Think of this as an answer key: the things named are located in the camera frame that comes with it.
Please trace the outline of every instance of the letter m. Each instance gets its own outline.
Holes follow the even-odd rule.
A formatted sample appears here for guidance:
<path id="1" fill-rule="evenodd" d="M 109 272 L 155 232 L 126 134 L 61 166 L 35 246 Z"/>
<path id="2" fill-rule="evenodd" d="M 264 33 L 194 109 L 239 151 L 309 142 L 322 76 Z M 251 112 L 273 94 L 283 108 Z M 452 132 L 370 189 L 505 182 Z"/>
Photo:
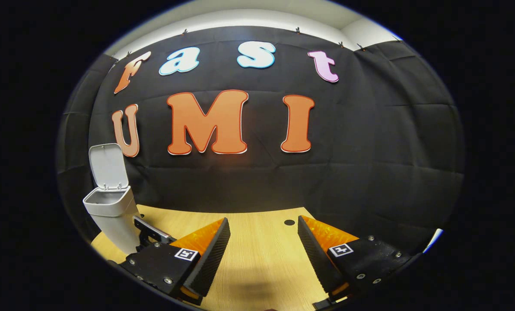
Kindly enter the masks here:
<path id="1" fill-rule="evenodd" d="M 192 146 L 186 142 L 185 130 L 196 149 L 202 153 L 216 130 L 216 142 L 212 151 L 219 154 L 246 152 L 242 141 L 242 105 L 248 100 L 248 93 L 226 90 L 217 95 L 208 114 L 204 114 L 192 93 L 170 96 L 167 104 L 172 110 L 172 142 L 167 151 L 173 155 L 189 154 Z"/>

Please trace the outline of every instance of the black fabric backdrop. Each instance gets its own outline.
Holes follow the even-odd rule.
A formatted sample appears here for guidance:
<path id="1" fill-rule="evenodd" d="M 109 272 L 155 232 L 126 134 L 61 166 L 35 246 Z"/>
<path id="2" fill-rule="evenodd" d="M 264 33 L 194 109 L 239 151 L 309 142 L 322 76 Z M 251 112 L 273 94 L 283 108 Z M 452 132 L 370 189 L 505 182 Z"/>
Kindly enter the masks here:
<path id="1" fill-rule="evenodd" d="M 238 45 L 245 41 L 275 45 L 275 63 L 266 69 L 240 67 Z M 167 56 L 186 47 L 200 48 L 200 64 L 187 73 L 159 75 Z M 114 95 L 125 64 L 147 51 L 151 57 Z M 319 77 L 309 51 L 324 51 L 335 61 L 331 70 L 337 83 Z M 102 60 L 102 65 L 111 63 Z M 207 112 L 216 95 L 228 89 L 249 94 L 242 112 L 247 152 L 170 155 L 167 97 L 192 92 Z M 288 118 L 283 96 L 289 94 L 315 101 L 309 115 L 312 147 L 305 153 L 280 149 Z M 76 126 L 70 118 L 70 132 L 60 135 L 62 157 L 79 159 L 77 167 L 58 161 L 58 171 L 69 172 L 59 183 L 74 219 L 90 223 L 81 203 L 94 187 L 86 170 L 88 147 L 115 142 L 111 114 L 130 104 L 139 105 L 140 153 L 126 157 L 125 164 L 139 204 L 211 213 L 305 206 L 320 221 L 414 252 L 443 228 L 459 195 L 464 146 L 457 108 L 436 73 L 403 42 L 354 52 L 288 30 L 232 26 L 190 32 L 133 52 L 102 80 L 88 131 L 86 118 Z M 87 139 L 87 145 L 66 147 Z M 64 195 L 72 187 L 76 193 Z"/>

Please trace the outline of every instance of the open lid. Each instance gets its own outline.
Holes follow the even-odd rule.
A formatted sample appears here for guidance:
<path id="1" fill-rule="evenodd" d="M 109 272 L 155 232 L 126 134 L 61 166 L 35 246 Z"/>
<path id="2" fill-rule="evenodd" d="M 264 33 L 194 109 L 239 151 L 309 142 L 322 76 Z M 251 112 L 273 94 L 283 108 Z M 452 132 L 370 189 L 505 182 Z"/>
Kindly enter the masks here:
<path id="1" fill-rule="evenodd" d="M 125 189 L 129 185 L 123 151 L 116 143 L 92 146 L 88 150 L 90 169 L 100 189 Z"/>

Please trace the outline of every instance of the white wall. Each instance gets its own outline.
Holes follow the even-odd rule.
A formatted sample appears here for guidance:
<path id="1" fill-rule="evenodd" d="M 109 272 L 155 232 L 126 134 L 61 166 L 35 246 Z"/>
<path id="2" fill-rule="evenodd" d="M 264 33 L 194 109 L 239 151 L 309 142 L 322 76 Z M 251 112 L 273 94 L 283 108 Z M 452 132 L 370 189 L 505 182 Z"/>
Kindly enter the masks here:
<path id="1" fill-rule="evenodd" d="M 390 32 L 390 30 L 380 26 L 374 21 L 364 17 L 350 23 L 346 27 L 342 28 L 342 33 L 348 38 L 348 42 L 359 43 L 362 47 L 367 47 L 372 44 L 377 44 L 386 41 L 394 41 L 394 37 L 401 40 L 400 37 Z M 349 46 L 349 49 L 353 51 L 358 50 L 357 44 Z"/>
<path id="2" fill-rule="evenodd" d="M 299 27 L 299 31 L 302 33 L 323 38 L 334 43 L 342 41 L 345 47 L 347 46 L 353 50 L 359 48 L 356 44 L 352 44 L 340 29 L 319 23 L 315 20 L 273 10 L 242 9 L 221 10 L 171 23 L 127 44 L 125 47 L 119 49 L 114 57 L 122 59 L 127 56 L 128 51 L 133 53 L 149 44 L 175 35 L 180 35 L 185 29 L 189 32 L 194 32 L 196 30 L 223 26 L 265 26 L 292 31 L 296 31 L 296 28 Z"/>

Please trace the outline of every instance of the pink letter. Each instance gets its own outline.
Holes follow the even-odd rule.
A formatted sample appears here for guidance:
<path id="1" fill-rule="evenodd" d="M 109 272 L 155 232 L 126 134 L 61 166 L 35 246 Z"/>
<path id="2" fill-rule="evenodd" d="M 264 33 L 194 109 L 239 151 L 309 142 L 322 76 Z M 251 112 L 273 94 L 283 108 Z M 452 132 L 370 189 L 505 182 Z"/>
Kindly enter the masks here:
<path id="1" fill-rule="evenodd" d="M 307 53 L 307 56 L 313 57 L 313 60 L 315 61 L 315 69 L 321 78 L 332 83 L 338 81 L 338 75 L 331 73 L 331 68 L 329 67 L 329 63 L 330 65 L 334 65 L 334 60 L 328 58 L 325 52 L 309 52 Z"/>

